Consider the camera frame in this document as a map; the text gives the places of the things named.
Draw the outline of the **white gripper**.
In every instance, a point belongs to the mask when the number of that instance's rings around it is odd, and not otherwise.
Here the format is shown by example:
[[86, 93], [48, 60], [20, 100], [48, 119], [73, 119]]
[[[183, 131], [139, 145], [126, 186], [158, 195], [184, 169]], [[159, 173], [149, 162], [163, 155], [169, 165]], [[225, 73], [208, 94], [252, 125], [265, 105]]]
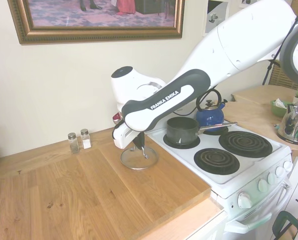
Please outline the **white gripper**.
[[130, 129], [125, 122], [119, 122], [112, 131], [112, 138], [114, 144], [119, 149], [126, 148], [131, 142], [134, 143], [135, 147], [139, 150], [142, 150], [145, 147], [145, 134], [140, 132], [137, 135], [137, 132]]

